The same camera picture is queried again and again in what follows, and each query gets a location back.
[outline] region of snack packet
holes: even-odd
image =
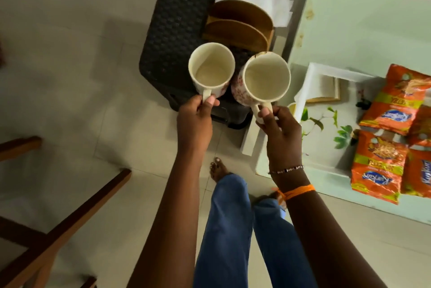
[[[386,75],[386,85],[365,113],[360,126],[381,128],[407,135],[425,90],[431,88],[431,77],[392,64]]]
[[[361,130],[352,166],[352,189],[398,204],[407,152],[404,144]]]
[[[431,152],[409,150],[401,192],[431,198]]]
[[[421,105],[407,137],[409,145],[431,147],[431,106]]]

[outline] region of white mug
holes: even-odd
[[[205,43],[191,53],[188,63],[190,77],[203,100],[210,95],[223,95],[235,71],[231,50],[219,43]]]
[[[269,108],[271,102],[278,101],[290,86],[290,70],[287,62],[274,52],[260,52],[252,56],[242,67],[238,76],[231,84],[235,100],[250,106],[259,123],[259,107]]]

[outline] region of white table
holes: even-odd
[[[431,0],[303,0],[296,6],[302,12],[294,11],[283,55],[292,82],[280,105],[294,101],[309,62],[381,77],[397,63],[431,75]],[[256,148],[256,173],[269,177],[266,140]],[[348,178],[313,168],[306,173],[320,193],[431,223],[431,199],[402,195],[397,206],[353,191]]]

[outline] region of tiled floor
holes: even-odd
[[[0,0],[0,141],[45,139],[41,150],[0,163],[0,215],[48,231],[109,181],[123,187],[65,246],[48,287],[124,287],[163,194],[176,153],[176,113],[138,73],[156,0]],[[198,247],[214,183],[212,158],[244,176],[253,194],[273,183],[239,152],[244,131],[214,124],[200,173]],[[431,287],[431,226],[323,196],[365,258],[390,287]],[[5,264],[22,248],[0,253]],[[270,287],[256,240],[250,287]]]

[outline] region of hand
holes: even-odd
[[[266,145],[269,171],[280,171],[302,164],[302,129],[287,107],[264,107],[259,112],[264,124],[257,123],[268,135]]]
[[[180,107],[177,116],[178,151],[204,154],[213,135],[211,109],[220,105],[214,95],[202,103],[202,95],[195,95]]]

